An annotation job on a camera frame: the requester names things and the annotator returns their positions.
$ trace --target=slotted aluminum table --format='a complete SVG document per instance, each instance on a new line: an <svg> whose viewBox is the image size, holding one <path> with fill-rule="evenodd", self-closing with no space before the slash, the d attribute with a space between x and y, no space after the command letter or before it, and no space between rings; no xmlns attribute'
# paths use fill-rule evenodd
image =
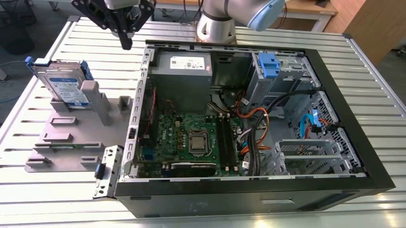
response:
<svg viewBox="0 0 406 228"><path fill-rule="evenodd" d="M194 26L148 22L124 51L87 19L67 22L47 57L88 62L108 97L134 96L146 39L194 41ZM33 77L0 128L0 224L57 227L403 227L406 226L405 106L353 40L339 34L236 29L239 44L311 48L328 67L397 188L323 212L208 218L135 219L117 201L92 201L92 172L27 173L24 164L51 113L51 94Z"/></svg>

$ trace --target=gray carpet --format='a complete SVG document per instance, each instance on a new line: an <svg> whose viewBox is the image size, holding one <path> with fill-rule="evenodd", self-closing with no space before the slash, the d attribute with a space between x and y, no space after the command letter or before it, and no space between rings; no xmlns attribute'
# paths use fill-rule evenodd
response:
<svg viewBox="0 0 406 228"><path fill-rule="evenodd" d="M71 15L80 15L79 11L69 3L59 3L59 8L60 9L57 11L52 11L48 2L35 1L32 10L37 17L37 22L35 25L27 27L27 30L36 44L36 48L31 53L21 56L9 55L0 48L0 64L15 60L24 60L27 56L32 56L33 58L45 56L68 17ZM171 22L180 18L183 11L175 10L167 14L168 16L163 17L162 11L158 10L155 13L155 20ZM188 19L191 19L194 15L195 12L188 12ZM32 77L32 74L24 67L23 63L7 65L1 67L1 69L7 72L11 79L8 82L0 83L0 102L12 99L21 94ZM389 53L378 66L378 70L394 91L398 93L402 101L406 102L406 57L397 57L395 53ZM13 108L15 102L16 100L0 103L0 123L4 122L8 113Z"/></svg>

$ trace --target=metal bracket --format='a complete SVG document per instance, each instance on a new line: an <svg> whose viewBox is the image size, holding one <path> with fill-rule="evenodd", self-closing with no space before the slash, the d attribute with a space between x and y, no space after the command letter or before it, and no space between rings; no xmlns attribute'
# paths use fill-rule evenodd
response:
<svg viewBox="0 0 406 228"><path fill-rule="evenodd" d="M96 181L93 199L115 198L115 184L119 179L123 149L117 145L107 147L104 150L103 159L95 172L95 177L100 179Z"/></svg>

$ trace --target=sticker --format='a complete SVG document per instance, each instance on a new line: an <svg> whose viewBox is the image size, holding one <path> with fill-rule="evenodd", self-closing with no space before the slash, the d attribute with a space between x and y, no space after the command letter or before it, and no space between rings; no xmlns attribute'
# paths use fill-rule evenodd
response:
<svg viewBox="0 0 406 228"><path fill-rule="evenodd" d="M243 162L242 162L242 167L243 167L244 169L248 169L248 168L250 168L250 163L246 162L246 161L243 161Z"/></svg>
<svg viewBox="0 0 406 228"><path fill-rule="evenodd" d="M250 103L250 102L247 101L246 98L242 98L242 99L240 99L240 102L242 102L244 105L248 105L248 103Z"/></svg>
<svg viewBox="0 0 406 228"><path fill-rule="evenodd" d="M71 108L84 108L89 104L89 101L80 91L79 82L75 78L49 78L49 83L63 101Z"/></svg>
<svg viewBox="0 0 406 228"><path fill-rule="evenodd" d="M171 57L171 69L188 69L188 70L204 70L204 58L203 57Z"/></svg>

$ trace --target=blue drive bracket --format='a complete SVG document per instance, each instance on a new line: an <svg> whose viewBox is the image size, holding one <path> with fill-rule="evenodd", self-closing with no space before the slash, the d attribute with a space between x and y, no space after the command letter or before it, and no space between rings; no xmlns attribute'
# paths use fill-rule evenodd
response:
<svg viewBox="0 0 406 228"><path fill-rule="evenodd" d="M275 78L280 72L280 62L274 53L259 53L259 64L264 71L264 78Z"/></svg>

